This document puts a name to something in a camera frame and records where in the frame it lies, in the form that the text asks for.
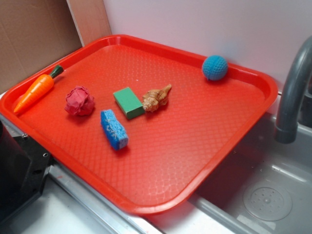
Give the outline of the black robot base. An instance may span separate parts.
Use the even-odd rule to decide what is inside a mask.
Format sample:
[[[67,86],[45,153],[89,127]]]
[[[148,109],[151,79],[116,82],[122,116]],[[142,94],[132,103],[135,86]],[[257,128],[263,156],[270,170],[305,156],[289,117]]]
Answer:
[[[0,223],[43,192],[51,154],[28,135],[11,136],[0,124]]]

